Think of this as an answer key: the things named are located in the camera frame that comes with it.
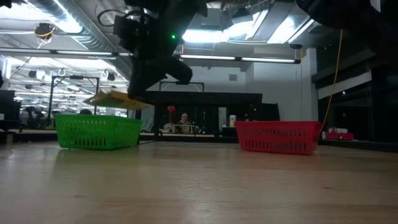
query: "red object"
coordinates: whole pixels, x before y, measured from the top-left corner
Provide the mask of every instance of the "red object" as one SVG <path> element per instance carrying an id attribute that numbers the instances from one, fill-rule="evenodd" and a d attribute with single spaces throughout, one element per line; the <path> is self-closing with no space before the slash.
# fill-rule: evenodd
<path id="1" fill-rule="evenodd" d="M 325 139 L 354 140 L 353 133 L 325 133 Z"/>
<path id="2" fill-rule="evenodd" d="M 311 155 L 318 147 L 318 121 L 235 122 L 245 151 Z"/>
<path id="3" fill-rule="evenodd" d="M 175 107 L 169 106 L 169 107 L 167 107 L 167 110 L 169 111 L 169 121 L 173 126 L 173 113 L 175 112 Z"/>
<path id="4" fill-rule="evenodd" d="M 169 107 L 167 108 L 167 110 L 168 110 L 170 113 L 174 113 L 175 107 L 174 107 L 174 106 L 169 106 Z"/>

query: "red basket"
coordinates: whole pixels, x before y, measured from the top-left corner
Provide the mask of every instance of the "red basket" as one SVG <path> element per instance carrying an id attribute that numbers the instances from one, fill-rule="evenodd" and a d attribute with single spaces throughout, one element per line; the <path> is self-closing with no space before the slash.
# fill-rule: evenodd
<path id="1" fill-rule="evenodd" d="M 245 151 L 311 155 L 318 146 L 318 121 L 235 122 Z"/>

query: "black cable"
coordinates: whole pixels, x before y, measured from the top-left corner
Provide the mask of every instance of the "black cable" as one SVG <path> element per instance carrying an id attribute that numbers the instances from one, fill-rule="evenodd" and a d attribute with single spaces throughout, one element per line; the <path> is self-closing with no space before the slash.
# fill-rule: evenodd
<path id="1" fill-rule="evenodd" d="M 102 23 L 101 17 L 102 17 L 105 13 L 107 13 L 107 12 L 118 12 L 118 13 L 120 13 L 120 14 L 126 15 L 126 13 L 124 13 L 124 12 L 122 12 L 122 11 L 119 11 L 119 10 L 116 10 L 116 9 L 107 9 L 107 10 L 104 10 L 104 11 L 100 12 L 100 13 L 98 14 L 98 16 L 97 16 L 97 20 L 98 20 L 99 24 L 100 24 L 101 26 L 104 26 L 104 27 L 112 27 L 112 26 L 114 26 L 114 24 L 106 25 L 106 24 L 103 24 L 103 23 Z"/>

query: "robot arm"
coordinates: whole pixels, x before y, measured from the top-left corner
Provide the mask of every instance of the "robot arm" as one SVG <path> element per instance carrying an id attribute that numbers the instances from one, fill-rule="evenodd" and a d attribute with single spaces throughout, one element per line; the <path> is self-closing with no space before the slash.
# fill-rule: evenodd
<path id="1" fill-rule="evenodd" d="M 125 0 L 132 7 L 138 7 L 140 19 L 126 16 L 115 19 L 114 34 L 120 37 L 121 45 L 134 53 L 134 66 L 128 95 L 130 98 L 145 98 L 145 91 L 161 81 L 166 73 L 180 83 L 188 84 L 192 70 L 173 57 L 174 50 L 182 40 L 196 13 L 207 15 L 205 0 Z M 144 13 L 144 8 L 157 14 L 157 18 Z"/>

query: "person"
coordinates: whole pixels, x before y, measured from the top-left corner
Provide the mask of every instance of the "person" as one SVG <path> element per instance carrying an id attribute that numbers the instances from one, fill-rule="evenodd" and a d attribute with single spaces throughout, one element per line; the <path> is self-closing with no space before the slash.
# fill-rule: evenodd
<path id="1" fill-rule="evenodd" d="M 181 120 L 177 123 L 178 125 L 186 125 L 186 126 L 178 126 L 177 131 L 182 134 L 189 134 L 191 133 L 191 122 L 188 121 L 188 114 L 183 113 L 181 115 Z"/>

